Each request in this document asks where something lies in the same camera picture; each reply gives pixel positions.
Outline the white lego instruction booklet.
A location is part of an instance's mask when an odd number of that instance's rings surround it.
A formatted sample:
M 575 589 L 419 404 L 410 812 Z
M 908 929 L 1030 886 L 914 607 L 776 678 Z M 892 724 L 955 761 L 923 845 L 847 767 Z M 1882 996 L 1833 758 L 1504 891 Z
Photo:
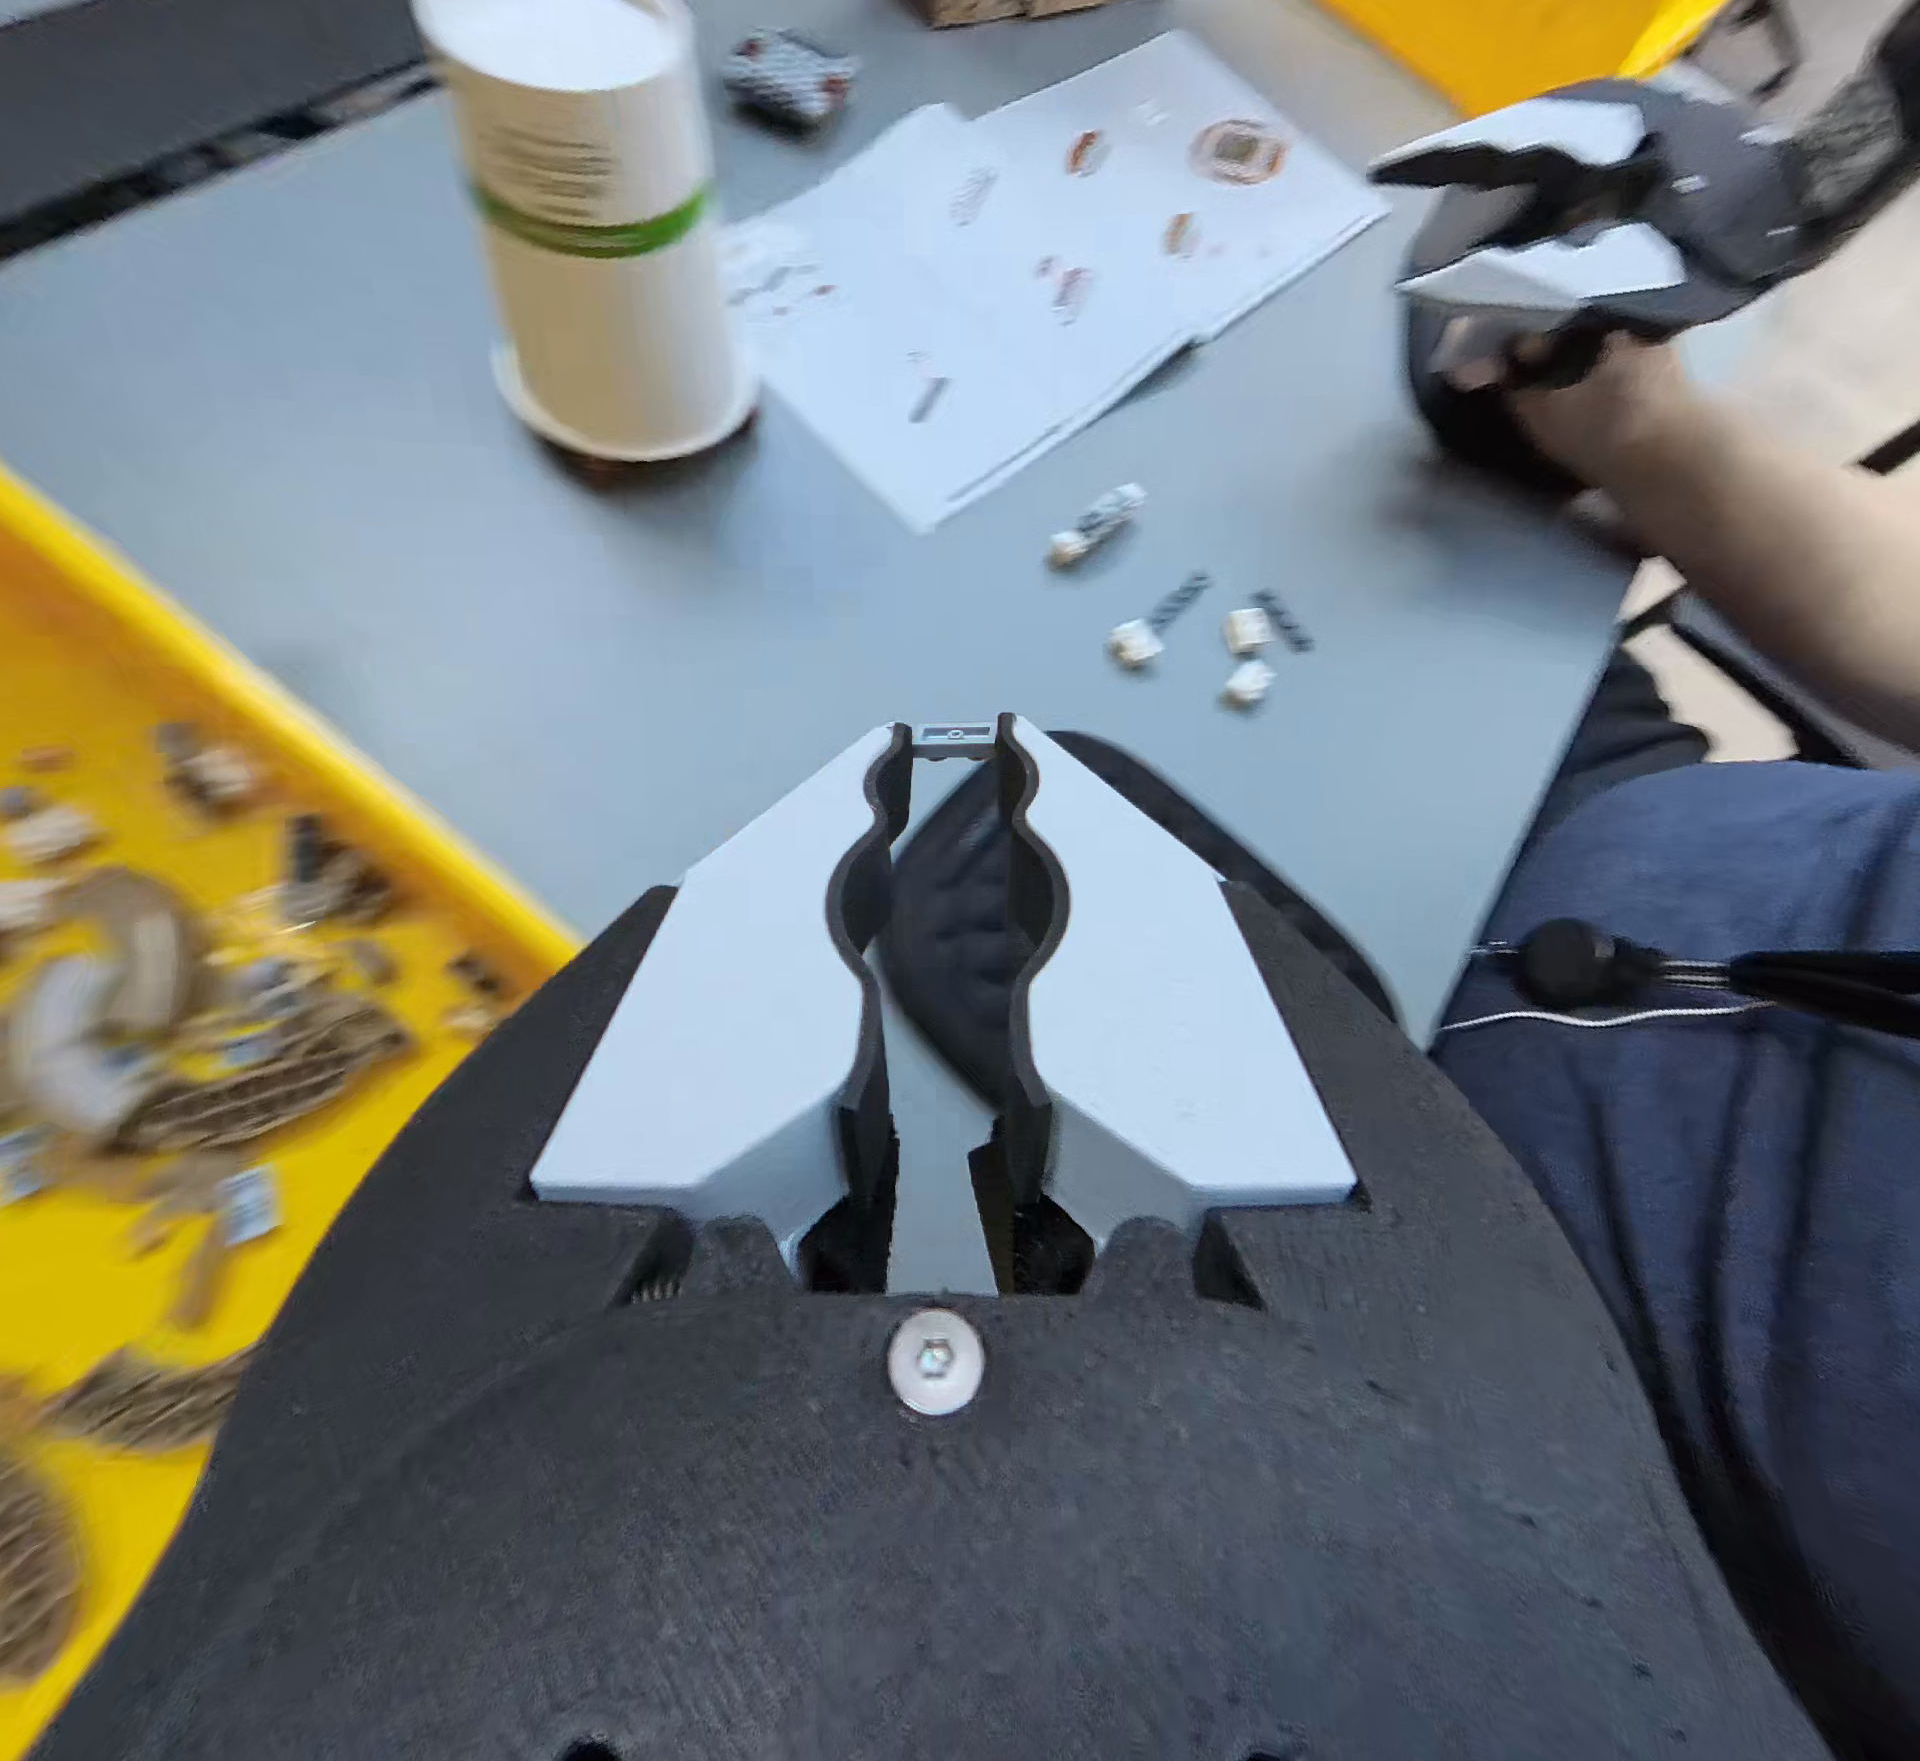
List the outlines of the white lego instruction booklet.
M 721 260 L 769 391 L 923 534 L 1386 215 L 1167 30 L 983 118 L 900 118 Z

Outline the black patterned lego piece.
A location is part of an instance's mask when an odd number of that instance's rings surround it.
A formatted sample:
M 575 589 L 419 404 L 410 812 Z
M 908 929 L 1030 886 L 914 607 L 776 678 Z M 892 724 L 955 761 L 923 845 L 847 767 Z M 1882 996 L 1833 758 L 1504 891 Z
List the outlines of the black patterned lego piece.
M 826 133 L 851 104 L 858 60 L 792 29 L 758 26 L 718 64 L 732 109 L 785 133 Z

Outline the white paper cup green band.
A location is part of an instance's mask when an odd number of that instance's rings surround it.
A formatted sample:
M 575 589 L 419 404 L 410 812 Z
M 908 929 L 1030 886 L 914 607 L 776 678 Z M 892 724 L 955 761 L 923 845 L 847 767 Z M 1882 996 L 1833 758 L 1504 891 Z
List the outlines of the white paper cup green band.
M 682 0 L 412 0 L 491 276 L 504 404 L 608 465 L 700 456 L 758 382 Z

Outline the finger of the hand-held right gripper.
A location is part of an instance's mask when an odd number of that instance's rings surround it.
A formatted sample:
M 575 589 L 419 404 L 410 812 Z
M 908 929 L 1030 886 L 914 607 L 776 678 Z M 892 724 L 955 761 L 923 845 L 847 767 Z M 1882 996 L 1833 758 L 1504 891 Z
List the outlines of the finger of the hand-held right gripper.
M 1395 294 L 1483 336 L 1550 334 L 1611 319 L 1675 334 L 1692 325 L 1689 271 L 1645 220 L 1534 243 L 1483 243 L 1455 260 L 1403 273 Z
M 1471 118 L 1370 164 L 1381 189 L 1493 197 L 1501 207 L 1573 207 L 1643 193 L 1662 182 L 1662 156 L 1636 98 L 1533 98 Z

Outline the person's right forearm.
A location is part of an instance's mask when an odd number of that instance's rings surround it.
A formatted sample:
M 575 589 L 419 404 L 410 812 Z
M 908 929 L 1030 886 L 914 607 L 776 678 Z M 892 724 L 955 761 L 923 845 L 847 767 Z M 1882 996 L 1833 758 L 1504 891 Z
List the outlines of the person's right forearm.
M 1692 593 L 1807 693 L 1917 748 L 1917 496 L 1683 388 L 1633 404 L 1589 473 Z

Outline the person's blue shirt torso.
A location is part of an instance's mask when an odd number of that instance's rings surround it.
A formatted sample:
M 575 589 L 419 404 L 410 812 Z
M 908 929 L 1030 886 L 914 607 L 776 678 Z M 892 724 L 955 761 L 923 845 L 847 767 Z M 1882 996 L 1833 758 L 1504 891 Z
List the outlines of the person's blue shirt torso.
M 1489 941 L 1916 951 L 1914 772 L 1708 763 L 1583 801 Z M 1726 996 L 1565 1027 L 1489 965 L 1435 1060 L 1579 1252 L 1743 1611 L 1840 1757 L 1917 1749 L 1916 1041 Z

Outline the white and black lego assembly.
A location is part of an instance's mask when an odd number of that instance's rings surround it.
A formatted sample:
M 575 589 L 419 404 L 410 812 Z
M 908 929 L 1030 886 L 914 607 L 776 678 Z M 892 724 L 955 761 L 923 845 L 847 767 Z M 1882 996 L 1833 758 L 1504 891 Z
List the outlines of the white and black lego assembly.
M 1046 565 L 1069 574 L 1112 538 L 1133 526 L 1139 509 L 1147 502 L 1138 483 L 1121 483 L 1090 500 L 1071 523 L 1055 531 L 1046 543 Z

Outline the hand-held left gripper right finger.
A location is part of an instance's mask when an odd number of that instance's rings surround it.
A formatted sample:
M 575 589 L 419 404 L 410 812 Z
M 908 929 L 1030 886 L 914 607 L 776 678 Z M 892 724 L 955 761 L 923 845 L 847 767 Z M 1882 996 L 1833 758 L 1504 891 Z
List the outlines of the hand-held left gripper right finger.
M 1095 1246 L 1130 1220 L 1343 1204 L 1356 1175 L 1208 861 L 1018 715 L 996 722 L 1007 844 L 1016 1212 Z

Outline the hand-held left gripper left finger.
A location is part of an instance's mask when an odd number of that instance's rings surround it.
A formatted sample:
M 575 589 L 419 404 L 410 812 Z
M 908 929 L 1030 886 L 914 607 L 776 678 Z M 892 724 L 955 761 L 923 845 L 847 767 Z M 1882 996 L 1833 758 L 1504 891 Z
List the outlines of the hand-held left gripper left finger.
M 867 731 L 684 874 L 530 1171 L 540 1203 L 756 1220 L 788 1269 L 872 1204 L 893 1124 L 865 948 L 912 740 Z

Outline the person's right hand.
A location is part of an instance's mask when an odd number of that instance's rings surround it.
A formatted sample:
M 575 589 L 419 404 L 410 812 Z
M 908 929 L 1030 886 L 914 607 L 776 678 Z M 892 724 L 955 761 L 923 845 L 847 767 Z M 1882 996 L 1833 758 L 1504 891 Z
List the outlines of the person's right hand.
M 1682 355 L 1626 334 L 1606 340 L 1579 382 L 1513 388 L 1504 410 L 1537 452 L 1610 496 L 1683 470 L 1720 429 Z

